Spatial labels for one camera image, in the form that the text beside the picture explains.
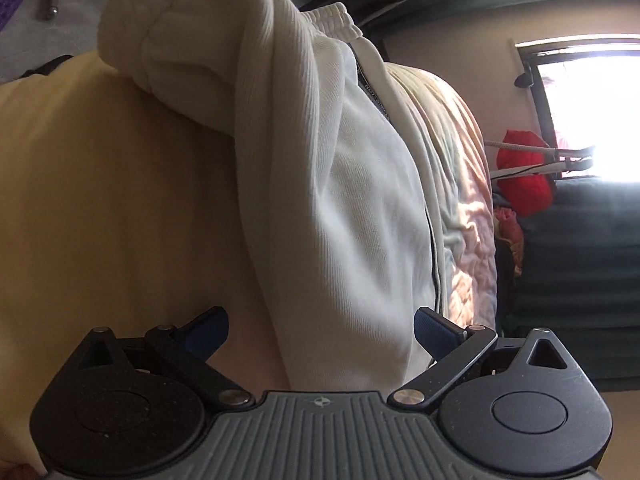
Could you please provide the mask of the pile of assorted clothes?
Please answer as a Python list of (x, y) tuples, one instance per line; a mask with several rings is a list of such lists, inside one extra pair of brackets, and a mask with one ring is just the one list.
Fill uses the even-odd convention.
[(518, 223), (518, 215), (509, 207), (497, 207), (494, 218), (498, 239), (508, 245), (513, 257), (514, 274), (519, 278), (523, 271), (524, 234)]

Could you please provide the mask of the cream zip-up jacket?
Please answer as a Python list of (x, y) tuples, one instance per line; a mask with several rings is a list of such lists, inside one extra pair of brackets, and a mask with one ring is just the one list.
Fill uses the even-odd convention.
[(246, 244), (292, 387), (390, 392), (427, 367), (414, 314), (448, 307), (430, 164), (345, 6), (110, 0), (98, 49), (232, 136)]

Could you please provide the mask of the pastel pink bed sheet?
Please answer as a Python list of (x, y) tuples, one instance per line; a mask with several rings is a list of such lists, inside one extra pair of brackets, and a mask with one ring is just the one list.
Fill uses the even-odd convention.
[(1, 471), (43, 466), (28, 419), (85, 333), (136, 336), (220, 304), (213, 363), (284, 390), (241, 226), (233, 142), (168, 110), (95, 54), (1, 88)]

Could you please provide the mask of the dark framed window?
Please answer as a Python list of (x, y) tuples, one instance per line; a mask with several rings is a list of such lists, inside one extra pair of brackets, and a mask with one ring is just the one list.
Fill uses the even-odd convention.
[(639, 181), (639, 36), (591, 34), (515, 45), (539, 132), (559, 150), (587, 151), (591, 166), (564, 178)]

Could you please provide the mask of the teal curtain right of window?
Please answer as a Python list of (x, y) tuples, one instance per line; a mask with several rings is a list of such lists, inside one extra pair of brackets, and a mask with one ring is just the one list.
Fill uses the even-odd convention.
[(503, 331), (548, 328), (600, 390), (638, 389), (638, 184), (559, 180), (552, 205), (518, 223), (522, 274)]

